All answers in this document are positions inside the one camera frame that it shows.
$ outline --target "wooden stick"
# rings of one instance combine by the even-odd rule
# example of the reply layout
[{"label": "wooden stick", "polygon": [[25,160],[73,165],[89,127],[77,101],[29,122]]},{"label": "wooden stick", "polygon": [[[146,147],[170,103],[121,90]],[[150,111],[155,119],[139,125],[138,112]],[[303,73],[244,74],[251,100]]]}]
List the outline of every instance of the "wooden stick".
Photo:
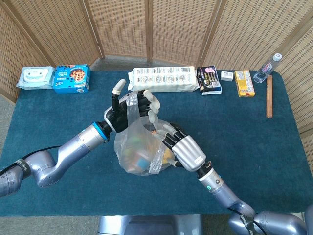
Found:
[{"label": "wooden stick", "polygon": [[273,77],[268,76],[266,81],[266,117],[273,117]]}]

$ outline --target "woven screen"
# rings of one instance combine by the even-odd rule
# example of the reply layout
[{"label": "woven screen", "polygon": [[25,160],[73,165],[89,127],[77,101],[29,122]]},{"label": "woven screen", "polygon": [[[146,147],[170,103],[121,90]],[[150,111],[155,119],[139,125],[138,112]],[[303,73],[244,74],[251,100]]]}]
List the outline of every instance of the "woven screen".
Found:
[{"label": "woven screen", "polygon": [[153,1],[153,58],[196,65],[215,0]]},{"label": "woven screen", "polygon": [[12,0],[55,64],[91,64],[98,58],[78,0]]},{"label": "woven screen", "polygon": [[313,124],[313,27],[285,55],[278,71],[298,128]]},{"label": "woven screen", "polygon": [[301,138],[302,144],[307,155],[308,163],[313,176],[313,135]]},{"label": "woven screen", "polygon": [[0,93],[15,102],[22,67],[45,65],[39,55],[7,13],[0,7]]},{"label": "woven screen", "polygon": [[105,54],[146,56],[144,0],[88,0]]},{"label": "woven screen", "polygon": [[312,5],[312,0],[228,0],[204,65],[259,69]]}]

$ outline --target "small white box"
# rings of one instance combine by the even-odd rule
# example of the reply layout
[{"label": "small white box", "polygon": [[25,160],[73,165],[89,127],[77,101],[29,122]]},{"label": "small white box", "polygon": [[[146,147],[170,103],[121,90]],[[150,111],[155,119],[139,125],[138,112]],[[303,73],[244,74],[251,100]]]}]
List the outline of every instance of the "small white box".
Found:
[{"label": "small white box", "polygon": [[234,73],[233,72],[222,71],[221,80],[231,82],[233,79],[234,79]]}]

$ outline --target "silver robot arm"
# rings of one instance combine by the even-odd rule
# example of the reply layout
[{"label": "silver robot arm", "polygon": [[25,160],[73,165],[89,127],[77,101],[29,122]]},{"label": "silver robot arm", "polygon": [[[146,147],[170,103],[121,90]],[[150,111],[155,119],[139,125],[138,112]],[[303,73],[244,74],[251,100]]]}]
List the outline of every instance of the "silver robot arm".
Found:
[{"label": "silver robot arm", "polygon": [[291,214],[278,214],[263,211],[259,214],[246,202],[239,199],[227,186],[220,175],[212,168],[211,162],[205,164],[206,155],[178,125],[164,125],[167,131],[158,131],[159,138],[172,150],[178,159],[174,166],[198,174],[199,181],[220,203],[233,212],[228,224],[239,235],[313,235],[313,205],[305,213],[306,224]]},{"label": "silver robot arm", "polygon": [[[14,164],[0,171],[0,197],[17,192],[22,180],[32,175],[39,187],[47,187],[58,182],[65,172],[82,157],[97,146],[110,139],[110,132],[122,132],[128,127],[126,99],[119,95],[125,80],[119,81],[113,88],[112,106],[105,111],[105,121],[94,122],[74,138],[59,146],[58,160],[55,163],[52,155],[43,149],[28,154]],[[141,116],[154,118],[160,108],[159,101],[150,91],[137,93]]]}]

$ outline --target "table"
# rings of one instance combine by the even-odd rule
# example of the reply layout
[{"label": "table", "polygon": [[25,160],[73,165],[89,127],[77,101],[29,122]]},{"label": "table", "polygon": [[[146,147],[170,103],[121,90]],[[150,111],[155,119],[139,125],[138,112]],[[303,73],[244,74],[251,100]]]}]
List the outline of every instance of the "table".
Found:
[{"label": "table", "polygon": [[[112,87],[121,78],[127,78],[127,71],[92,71],[88,94],[21,90],[0,168],[34,150],[63,144],[102,121]],[[216,95],[155,93],[159,118],[182,126],[256,212],[304,211],[313,202],[313,181],[281,76],[273,74],[273,119],[266,118],[266,83],[254,83],[255,97],[238,97],[235,81],[221,84],[223,92]],[[114,136],[49,188],[37,187],[31,177],[24,180],[16,194],[0,199],[0,216],[227,212],[196,173],[173,167],[147,177],[126,173],[113,150]]]}]

